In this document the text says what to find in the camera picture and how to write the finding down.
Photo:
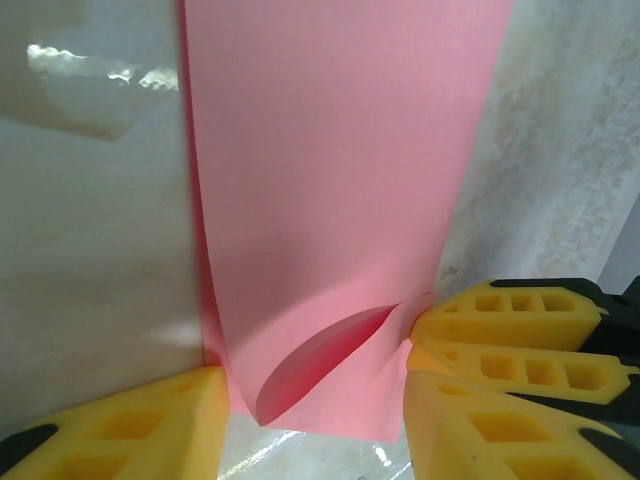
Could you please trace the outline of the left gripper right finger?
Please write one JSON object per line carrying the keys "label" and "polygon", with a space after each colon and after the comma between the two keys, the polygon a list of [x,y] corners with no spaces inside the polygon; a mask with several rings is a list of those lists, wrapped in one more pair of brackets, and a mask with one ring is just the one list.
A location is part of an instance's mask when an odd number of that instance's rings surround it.
{"label": "left gripper right finger", "polygon": [[408,373],[403,414],[418,479],[639,476],[638,448],[605,425],[436,372]]}

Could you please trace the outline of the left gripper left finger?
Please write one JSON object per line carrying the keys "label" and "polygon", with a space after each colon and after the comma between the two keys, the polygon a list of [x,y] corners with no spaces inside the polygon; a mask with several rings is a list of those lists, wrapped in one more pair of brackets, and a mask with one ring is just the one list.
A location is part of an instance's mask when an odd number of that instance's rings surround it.
{"label": "left gripper left finger", "polygon": [[202,367],[56,412],[1,442],[4,479],[214,479],[230,403]]}

